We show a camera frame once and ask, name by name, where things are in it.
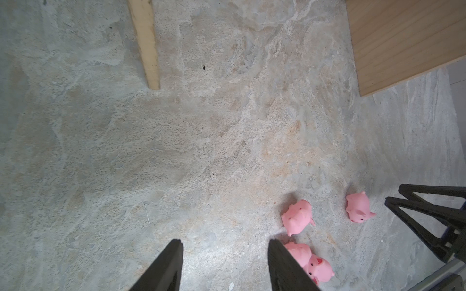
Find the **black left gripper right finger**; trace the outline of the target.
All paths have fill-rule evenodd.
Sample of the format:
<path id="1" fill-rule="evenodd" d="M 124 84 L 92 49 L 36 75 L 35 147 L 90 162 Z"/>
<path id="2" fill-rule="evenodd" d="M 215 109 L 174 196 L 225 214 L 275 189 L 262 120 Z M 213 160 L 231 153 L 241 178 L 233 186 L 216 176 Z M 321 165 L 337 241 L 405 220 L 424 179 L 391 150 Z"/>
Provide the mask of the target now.
<path id="1" fill-rule="evenodd" d="M 269 241 L 268 268 L 272 291 L 320 291 L 277 239 Z"/>

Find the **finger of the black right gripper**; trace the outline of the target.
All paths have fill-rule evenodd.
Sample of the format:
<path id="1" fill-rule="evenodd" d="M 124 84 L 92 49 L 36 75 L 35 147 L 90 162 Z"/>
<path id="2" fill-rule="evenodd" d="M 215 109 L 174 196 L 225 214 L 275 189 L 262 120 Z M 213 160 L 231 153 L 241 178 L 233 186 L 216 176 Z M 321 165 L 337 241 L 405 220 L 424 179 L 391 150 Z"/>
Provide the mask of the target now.
<path id="1" fill-rule="evenodd" d="M 389 208 L 440 261 L 466 261 L 466 207 L 388 197 Z"/>
<path id="2" fill-rule="evenodd" d="M 417 202 L 427 202 L 427 200 L 418 196 L 417 193 L 466 198 L 465 187 L 401 184 L 398 192 L 406 199 Z"/>

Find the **wooden two-tier shelf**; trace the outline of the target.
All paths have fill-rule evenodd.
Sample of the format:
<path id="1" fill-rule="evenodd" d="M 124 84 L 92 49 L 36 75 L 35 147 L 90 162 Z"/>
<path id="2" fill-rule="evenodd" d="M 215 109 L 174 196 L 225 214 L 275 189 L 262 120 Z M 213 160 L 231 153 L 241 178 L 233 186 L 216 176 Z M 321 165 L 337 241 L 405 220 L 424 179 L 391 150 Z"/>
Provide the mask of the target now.
<path id="1" fill-rule="evenodd" d="M 128 1 L 142 84 L 366 97 L 466 55 L 464 1 Z"/>

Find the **pink toy pig bottom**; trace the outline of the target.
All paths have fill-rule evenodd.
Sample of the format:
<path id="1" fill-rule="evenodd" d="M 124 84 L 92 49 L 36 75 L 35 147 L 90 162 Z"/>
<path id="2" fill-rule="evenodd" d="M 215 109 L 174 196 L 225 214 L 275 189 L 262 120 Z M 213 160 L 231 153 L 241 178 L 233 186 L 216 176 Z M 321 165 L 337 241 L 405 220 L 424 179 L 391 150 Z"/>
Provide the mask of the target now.
<path id="1" fill-rule="evenodd" d="M 311 256 L 303 269 L 317 286 L 330 281 L 335 276 L 330 263 L 315 254 Z"/>

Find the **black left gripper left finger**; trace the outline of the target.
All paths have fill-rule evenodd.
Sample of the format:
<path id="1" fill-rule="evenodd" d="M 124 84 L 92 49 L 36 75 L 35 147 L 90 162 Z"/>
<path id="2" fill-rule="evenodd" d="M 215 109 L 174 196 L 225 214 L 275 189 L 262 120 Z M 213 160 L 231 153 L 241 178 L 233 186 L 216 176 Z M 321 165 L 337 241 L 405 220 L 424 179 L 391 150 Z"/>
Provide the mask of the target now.
<path id="1" fill-rule="evenodd" d="M 183 252 L 181 240 L 171 240 L 130 291 L 179 291 Z"/>

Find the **pink toy pig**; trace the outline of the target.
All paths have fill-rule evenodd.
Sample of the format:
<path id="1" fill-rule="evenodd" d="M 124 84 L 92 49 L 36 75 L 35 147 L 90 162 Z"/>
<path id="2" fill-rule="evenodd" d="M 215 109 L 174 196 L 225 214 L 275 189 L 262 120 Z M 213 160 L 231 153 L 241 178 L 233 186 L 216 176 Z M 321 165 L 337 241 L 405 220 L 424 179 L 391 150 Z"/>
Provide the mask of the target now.
<path id="1" fill-rule="evenodd" d="M 315 254 L 311 256 L 303 269 L 317 286 L 330 281 L 335 276 L 330 263 Z"/>
<path id="2" fill-rule="evenodd" d="M 352 222 L 363 223 L 376 216 L 376 214 L 370 210 L 370 200 L 364 191 L 347 195 L 346 200 L 346 212 Z"/>
<path id="3" fill-rule="evenodd" d="M 281 219 L 288 236 L 300 234 L 308 224 L 315 226 L 312 205 L 306 200 L 290 205 Z"/>
<path id="4" fill-rule="evenodd" d="M 306 244 L 296 244 L 294 242 L 289 242 L 285 245 L 285 248 L 297 261 L 300 267 L 305 267 L 312 257 L 312 251 Z"/>

